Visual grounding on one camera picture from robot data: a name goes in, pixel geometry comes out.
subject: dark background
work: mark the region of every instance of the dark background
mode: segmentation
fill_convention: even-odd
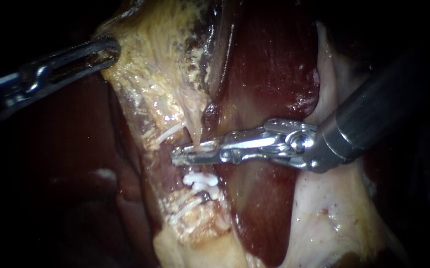
[[[95,27],[118,3],[89,0],[56,2],[0,1],[0,75],[15,71],[40,55],[89,39]],[[430,49],[430,2],[315,1],[313,12],[332,29],[339,47],[358,40],[378,64],[408,44]],[[354,57],[366,57],[358,49]],[[25,206],[25,189],[15,176],[11,139],[15,120],[0,123],[0,264],[46,267],[46,226]],[[375,202],[386,223],[398,235],[414,263],[430,266],[430,99],[369,156],[384,166],[373,168],[378,182]]]

